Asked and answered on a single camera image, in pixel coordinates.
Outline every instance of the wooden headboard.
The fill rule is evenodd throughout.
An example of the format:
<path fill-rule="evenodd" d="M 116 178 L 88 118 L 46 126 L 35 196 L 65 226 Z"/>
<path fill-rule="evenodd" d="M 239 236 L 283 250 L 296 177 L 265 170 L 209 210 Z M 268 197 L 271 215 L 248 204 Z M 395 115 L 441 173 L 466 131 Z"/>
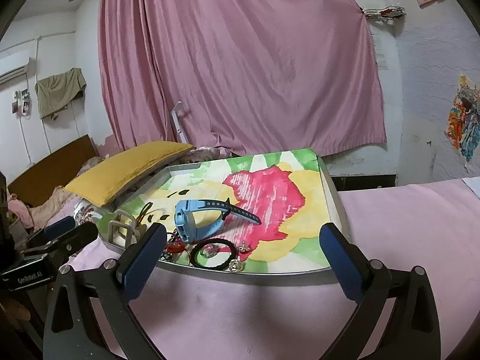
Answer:
<path fill-rule="evenodd" d="M 82 165 L 97 153 L 90 137 L 84 135 L 37 162 L 8 186 L 10 193 L 24 203 L 37 207 L 45 203 L 55 187 L 66 186 Z"/>

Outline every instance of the pink curtain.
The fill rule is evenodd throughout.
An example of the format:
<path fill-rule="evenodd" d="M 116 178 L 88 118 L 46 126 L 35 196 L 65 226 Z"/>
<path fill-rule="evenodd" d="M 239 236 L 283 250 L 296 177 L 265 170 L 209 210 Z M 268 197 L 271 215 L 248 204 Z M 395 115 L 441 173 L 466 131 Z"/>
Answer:
<path fill-rule="evenodd" d="M 236 154 L 386 142 L 368 24 L 355 0 L 102 0 L 100 69 L 123 147 L 171 139 Z"/>

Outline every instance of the pink tablecloth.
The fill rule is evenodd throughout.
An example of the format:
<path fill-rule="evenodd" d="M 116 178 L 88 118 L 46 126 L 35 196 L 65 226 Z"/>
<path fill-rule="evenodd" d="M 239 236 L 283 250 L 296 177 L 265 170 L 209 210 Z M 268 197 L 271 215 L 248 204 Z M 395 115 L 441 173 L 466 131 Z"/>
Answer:
<path fill-rule="evenodd" d="M 480 310 L 480 199 L 462 180 L 340 192 L 353 241 L 387 267 L 425 267 L 437 304 L 446 358 Z M 99 240 L 72 262 L 76 270 L 116 256 Z M 387 321 L 386 307 L 363 354 Z M 95 304 L 110 348 L 121 350 Z M 348 320 L 355 303 L 339 285 L 258 287 L 154 269 L 130 303 L 169 360 L 318 359 Z"/>

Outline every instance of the screw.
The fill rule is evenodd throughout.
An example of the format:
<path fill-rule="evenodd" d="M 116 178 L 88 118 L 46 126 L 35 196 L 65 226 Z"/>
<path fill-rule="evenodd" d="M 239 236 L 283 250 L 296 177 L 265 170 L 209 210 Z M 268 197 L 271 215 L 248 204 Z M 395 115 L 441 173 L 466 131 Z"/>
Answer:
<path fill-rule="evenodd" d="M 107 260 L 104 261 L 103 267 L 105 269 L 111 269 L 115 266 L 116 263 L 117 263 L 116 259 L 107 259 Z"/>
<path fill-rule="evenodd" d="M 70 272 L 71 266 L 69 265 L 62 265 L 60 269 L 58 270 L 62 275 L 67 274 Z"/>
<path fill-rule="evenodd" d="M 425 274 L 425 270 L 421 266 L 416 266 L 415 273 L 417 275 L 423 276 Z"/>
<path fill-rule="evenodd" d="M 378 259 L 373 259 L 370 261 L 370 266 L 373 268 L 373 269 L 381 269 L 383 267 L 383 264 L 380 260 Z"/>

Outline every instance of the yellow pillow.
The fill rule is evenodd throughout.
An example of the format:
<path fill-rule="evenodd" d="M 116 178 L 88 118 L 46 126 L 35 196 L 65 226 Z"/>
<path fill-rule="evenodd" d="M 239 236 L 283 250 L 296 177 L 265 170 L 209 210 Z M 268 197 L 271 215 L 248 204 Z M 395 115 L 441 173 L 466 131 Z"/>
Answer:
<path fill-rule="evenodd" d="M 65 189 L 101 207 L 126 190 L 132 180 L 167 165 L 191 148 L 176 142 L 144 143 L 107 158 L 74 178 Z"/>

